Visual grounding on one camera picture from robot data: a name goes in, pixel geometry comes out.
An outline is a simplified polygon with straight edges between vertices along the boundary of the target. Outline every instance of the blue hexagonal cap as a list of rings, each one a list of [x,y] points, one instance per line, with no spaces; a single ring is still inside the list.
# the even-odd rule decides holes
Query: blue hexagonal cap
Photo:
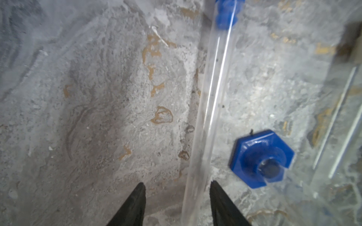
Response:
[[[283,180],[294,151],[271,130],[242,137],[236,141],[231,170],[249,187]]]

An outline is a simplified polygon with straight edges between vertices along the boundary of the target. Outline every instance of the concrete surface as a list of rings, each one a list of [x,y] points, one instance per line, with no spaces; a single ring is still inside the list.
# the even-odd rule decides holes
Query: concrete surface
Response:
[[[0,225],[105,225],[140,181],[144,225],[179,225],[210,4],[0,6]],[[298,153],[297,175],[312,181],[309,167],[329,117],[321,113],[343,89],[357,30],[351,25],[361,12],[359,0],[246,2],[210,179],[253,225],[291,222],[269,188],[250,190],[228,169],[234,140],[251,129],[275,130]],[[354,85],[360,97],[362,83]],[[330,198],[358,225],[361,158],[351,164],[357,173]],[[199,224],[211,221],[206,192]]]

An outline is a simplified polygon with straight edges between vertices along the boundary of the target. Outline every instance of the blue plastic object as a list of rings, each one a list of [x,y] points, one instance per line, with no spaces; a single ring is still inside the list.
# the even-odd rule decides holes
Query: blue plastic object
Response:
[[[217,0],[218,1],[218,15],[216,16],[216,24],[219,29],[228,30],[230,27],[233,11],[235,7],[232,26],[237,22],[237,14],[240,13],[245,0]]]
[[[230,168],[249,187],[281,181],[294,151],[271,130],[237,140]]]

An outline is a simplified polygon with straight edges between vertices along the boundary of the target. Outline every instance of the clear plastic tube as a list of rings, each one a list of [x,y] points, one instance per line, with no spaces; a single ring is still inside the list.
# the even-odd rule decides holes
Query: clear plastic tube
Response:
[[[236,15],[241,11],[243,3],[242,0],[219,0],[216,2],[182,206],[181,224],[183,226],[197,225],[198,210],[209,177],[210,159],[229,64],[235,47]],[[220,18],[221,7],[231,9],[227,17],[225,17],[227,14],[222,14],[223,19],[227,20],[227,27],[224,28],[222,28],[223,24],[220,21],[222,20]]]

